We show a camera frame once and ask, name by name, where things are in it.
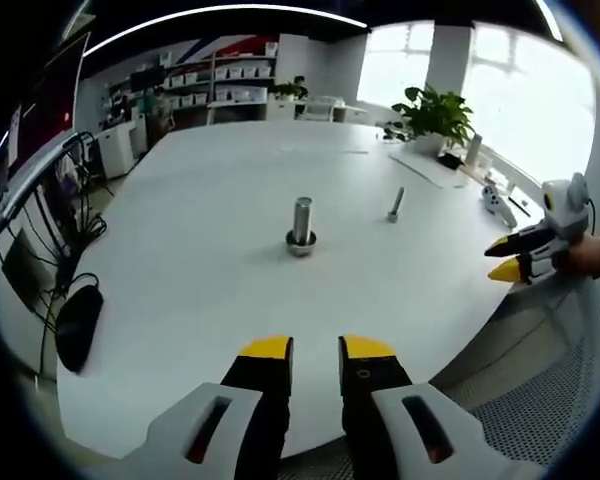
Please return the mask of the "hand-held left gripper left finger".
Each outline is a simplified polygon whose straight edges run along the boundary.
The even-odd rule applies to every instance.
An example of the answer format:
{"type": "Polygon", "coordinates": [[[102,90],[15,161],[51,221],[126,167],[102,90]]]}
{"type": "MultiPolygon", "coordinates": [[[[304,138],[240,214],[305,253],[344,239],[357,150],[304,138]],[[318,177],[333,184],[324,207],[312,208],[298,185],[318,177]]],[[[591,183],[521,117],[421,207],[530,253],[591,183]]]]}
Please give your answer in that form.
{"type": "Polygon", "coordinates": [[[218,383],[150,423],[129,455],[134,479],[275,479],[289,428],[294,340],[256,339],[218,383]]]}

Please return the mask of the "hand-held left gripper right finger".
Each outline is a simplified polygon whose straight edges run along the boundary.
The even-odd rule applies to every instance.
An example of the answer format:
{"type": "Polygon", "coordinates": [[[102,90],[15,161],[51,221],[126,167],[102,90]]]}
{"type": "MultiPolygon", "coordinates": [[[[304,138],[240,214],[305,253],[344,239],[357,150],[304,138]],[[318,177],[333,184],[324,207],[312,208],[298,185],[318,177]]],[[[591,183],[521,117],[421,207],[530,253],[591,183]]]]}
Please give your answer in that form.
{"type": "Polygon", "coordinates": [[[338,339],[342,427],[357,479],[521,479],[479,420],[428,383],[414,383],[386,343],[338,339]]]}

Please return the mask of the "person's right hand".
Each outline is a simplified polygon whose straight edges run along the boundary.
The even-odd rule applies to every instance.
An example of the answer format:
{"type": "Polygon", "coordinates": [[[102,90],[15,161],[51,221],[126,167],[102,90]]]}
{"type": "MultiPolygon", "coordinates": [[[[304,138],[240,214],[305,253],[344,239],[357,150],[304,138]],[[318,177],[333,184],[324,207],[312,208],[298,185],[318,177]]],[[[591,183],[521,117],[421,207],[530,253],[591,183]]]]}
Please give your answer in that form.
{"type": "Polygon", "coordinates": [[[571,243],[566,251],[558,252],[552,265],[557,270],[594,277],[598,270],[598,247],[597,237],[583,235],[571,243]]]}

